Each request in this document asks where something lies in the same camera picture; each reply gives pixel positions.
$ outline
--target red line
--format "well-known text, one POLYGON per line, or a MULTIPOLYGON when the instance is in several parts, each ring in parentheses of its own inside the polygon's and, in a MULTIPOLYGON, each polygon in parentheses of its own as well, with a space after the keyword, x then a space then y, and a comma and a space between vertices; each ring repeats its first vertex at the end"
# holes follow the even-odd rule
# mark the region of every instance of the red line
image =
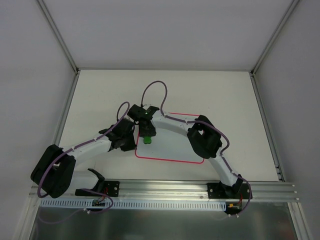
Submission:
MULTIPOLYGON (((196 117, 199 116, 199 115, 197 115, 197 114, 176 113, 176 112, 170 112, 170 114, 196 116, 196 117)), ((137 140, 136 140, 136 145, 137 145, 137 146, 138 146, 138 143, 139 143, 139 133, 138 133, 138 137, 137 137, 137 140)), ((151 159, 151 160, 160 160, 160 161, 186 163, 186 164, 203 164, 204 161, 205 161, 205 159, 203 159, 201 162, 196 162, 196 161, 183 161, 183 160, 174 160, 174 159, 166 159, 166 158, 156 158, 156 157, 138 156, 138 154, 137 154, 137 149, 134 151, 134 154, 135 154, 135 156, 136 156, 138 159, 151 159)))

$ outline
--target robotic arm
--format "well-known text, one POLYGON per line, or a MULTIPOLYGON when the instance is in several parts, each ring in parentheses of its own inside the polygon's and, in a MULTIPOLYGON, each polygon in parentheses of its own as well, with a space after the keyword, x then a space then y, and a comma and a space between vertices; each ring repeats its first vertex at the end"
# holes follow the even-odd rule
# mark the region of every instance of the robotic arm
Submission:
POLYGON ((208 159, 220 176, 218 191, 227 198, 235 198, 240 190, 243 180, 237 177, 237 173, 230 171, 230 165, 220 155, 221 135, 210 128, 212 123, 207 117, 185 117, 182 121, 172 120, 170 114, 161 112, 158 107, 140 107, 133 105, 127 115, 133 120, 123 118, 112 131, 105 136, 109 128, 99 131, 94 141, 80 144, 77 148, 69 146, 60 148, 51 145, 44 152, 40 161, 31 174, 31 179, 40 184, 41 178, 51 163, 61 154, 72 149, 56 162, 47 173, 41 188, 52 198, 58 198, 67 189, 92 189, 101 193, 105 178, 93 169, 88 171, 74 171, 76 165, 85 162, 92 157, 107 153, 113 149, 120 148, 122 151, 130 151, 136 148, 134 140, 134 125, 138 122, 139 136, 151 141, 151 137, 157 134, 156 129, 166 129, 177 134, 186 136, 194 152, 208 159))

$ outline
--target gray wall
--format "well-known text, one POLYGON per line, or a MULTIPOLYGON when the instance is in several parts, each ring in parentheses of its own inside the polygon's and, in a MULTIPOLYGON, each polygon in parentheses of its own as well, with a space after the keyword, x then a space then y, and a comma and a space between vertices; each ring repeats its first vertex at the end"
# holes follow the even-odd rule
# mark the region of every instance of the gray wall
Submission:
POLYGON ((36 1, 0 1, 0 239, 12 239, 73 72, 36 1))
POLYGON ((79 68, 250 70, 292 0, 45 0, 79 68))
POLYGON ((286 178, 320 239, 320 1, 302 0, 257 73, 286 178))

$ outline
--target white tabletop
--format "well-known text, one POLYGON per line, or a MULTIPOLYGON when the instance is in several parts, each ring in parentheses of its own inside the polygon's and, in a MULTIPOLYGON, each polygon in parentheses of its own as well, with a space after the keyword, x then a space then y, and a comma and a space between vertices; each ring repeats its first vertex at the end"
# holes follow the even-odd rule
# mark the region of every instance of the white tabletop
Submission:
MULTIPOLYGON (((124 101, 139 105, 145 87, 155 80, 164 81, 168 87, 166 112, 205 115, 227 135, 230 148, 225 155, 243 177, 249 181, 278 181, 248 72, 82 70, 60 146, 80 143, 109 128, 116 122, 119 105, 124 101)), ((159 107, 164 93, 164 87, 157 83, 148 89, 144 103, 159 107)), ((95 168, 108 179, 219 179, 207 160, 192 164, 142 159, 134 151, 120 149, 90 159, 76 169, 87 168, 95 168)))

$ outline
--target green block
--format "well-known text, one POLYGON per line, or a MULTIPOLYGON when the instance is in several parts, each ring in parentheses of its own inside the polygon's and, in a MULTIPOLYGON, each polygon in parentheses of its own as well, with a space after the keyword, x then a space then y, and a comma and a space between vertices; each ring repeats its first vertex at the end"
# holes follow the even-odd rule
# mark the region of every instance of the green block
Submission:
POLYGON ((150 144, 151 143, 151 137, 150 136, 143 137, 143 143, 144 144, 150 144))

